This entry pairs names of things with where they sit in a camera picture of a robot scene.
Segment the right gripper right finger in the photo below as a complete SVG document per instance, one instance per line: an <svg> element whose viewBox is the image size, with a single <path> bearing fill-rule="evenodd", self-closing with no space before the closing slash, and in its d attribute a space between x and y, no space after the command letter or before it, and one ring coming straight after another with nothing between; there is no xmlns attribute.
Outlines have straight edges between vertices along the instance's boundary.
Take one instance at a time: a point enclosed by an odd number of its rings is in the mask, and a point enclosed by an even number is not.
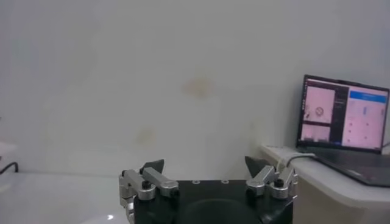
<svg viewBox="0 0 390 224"><path fill-rule="evenodd" d="M298 175L292 168L279 171L264 159L245 156L245 163L251 178L246 180L246 197L255 201L261 197L274 200L294 200L297 198Z"/></svg>

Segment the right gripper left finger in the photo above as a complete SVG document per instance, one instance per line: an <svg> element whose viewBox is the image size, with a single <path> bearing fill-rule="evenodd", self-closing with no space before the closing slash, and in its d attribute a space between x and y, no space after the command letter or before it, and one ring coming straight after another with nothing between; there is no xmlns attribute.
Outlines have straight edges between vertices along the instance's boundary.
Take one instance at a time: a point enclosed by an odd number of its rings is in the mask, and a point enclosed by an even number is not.
<svg viewBox="0 0 390 224"><path fill-rule="evenodd" d="M129 169L119 174L119 203L129 223L135 223L135 198L152 201L157 195L172 200L179 197L179 182L162 174L164 165L164 159L159 159L146 162L139 171Z"/></svg>

